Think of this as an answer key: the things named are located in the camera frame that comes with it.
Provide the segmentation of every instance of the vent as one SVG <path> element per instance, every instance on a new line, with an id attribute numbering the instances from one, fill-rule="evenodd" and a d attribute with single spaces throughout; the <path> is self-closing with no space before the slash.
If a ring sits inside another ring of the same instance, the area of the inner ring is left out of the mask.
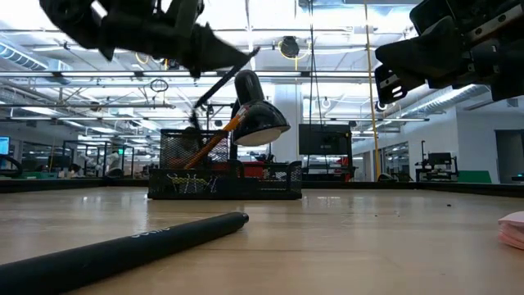
<path id="1" fill-rule="evenodd" d="M 23 53 L 13 46 L 10 46 L 4 42 L 0 42 L 0 57 L 12 61 L 20 66 L 28 68 L 29 70 L 46 70 L 47 65 L 40 61 L 30 57 L 28 54 Z"/>

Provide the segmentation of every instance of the black mesh basket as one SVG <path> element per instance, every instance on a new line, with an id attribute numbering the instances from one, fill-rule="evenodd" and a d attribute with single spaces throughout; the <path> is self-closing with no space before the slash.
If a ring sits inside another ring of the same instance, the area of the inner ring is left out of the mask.
<path id="1" fill-rule="evenodd" d="M 301 163 L 215 162 L 208 169 L 151 170 L 152 199 L 295 200 L 302 197 Z"/>
<path id="2" fill-rule="evenodd" d="M 214 136 L 223 139 L 196 166 L 209 167 L 211 163 L 226 162 L 229 158 L 227 131 L 163 129 L 160 133 L 161 169 L 183 168 Z"/>

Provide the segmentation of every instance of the black foam tube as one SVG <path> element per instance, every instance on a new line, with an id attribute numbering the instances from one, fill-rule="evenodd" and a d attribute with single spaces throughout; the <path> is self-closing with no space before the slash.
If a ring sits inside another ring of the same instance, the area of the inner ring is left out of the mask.
<path id="1" fill-rule="evenodd" d="M 234 233 L 248 220 L 247 214 L 233 212 L 0 265 L 0 293 L 68 292 Z"/>

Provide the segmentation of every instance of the red object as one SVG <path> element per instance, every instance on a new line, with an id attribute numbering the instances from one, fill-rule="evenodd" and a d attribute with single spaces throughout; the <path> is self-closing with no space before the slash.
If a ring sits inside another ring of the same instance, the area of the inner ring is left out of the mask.
<path id="1" fill-rule="evenodd" d="M 213 165 L 211 166 L 211 169 L 212 170 L 229 170 L 229 163 L 227 162 L 213 163 Z"/>
<path id="2" fill-rule="evenodd" d="M 262 161 L 244 162 L 244 175 L 246 177 L 264 178 L 264 163 Z"/>

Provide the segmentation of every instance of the white column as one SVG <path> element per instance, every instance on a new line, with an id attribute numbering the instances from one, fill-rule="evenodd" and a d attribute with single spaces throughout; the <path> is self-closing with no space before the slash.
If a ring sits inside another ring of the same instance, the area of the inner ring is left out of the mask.
<path id="1" fill-rule="evenodd" d="M 300 85 L 275 85 L 273 105 L 286 117 L 291 129 L 272 143 L 271 153 L 279 163 L 299 161 L 298 125 L 302 123 L 302 92 Z"/>

